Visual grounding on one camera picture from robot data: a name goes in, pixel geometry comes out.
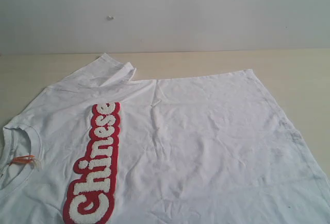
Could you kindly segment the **white t-shirt red lettering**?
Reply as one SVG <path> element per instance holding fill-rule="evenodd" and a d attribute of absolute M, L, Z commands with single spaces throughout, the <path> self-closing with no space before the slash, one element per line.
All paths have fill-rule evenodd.
<path fill-rule="evenodd" d="M 135 71 L 104 54 L 4 126 L 1 223 L 329 223 L 329 180 L 252 70 Z M 26 155 L 42 168 L 8 165 Z"/>

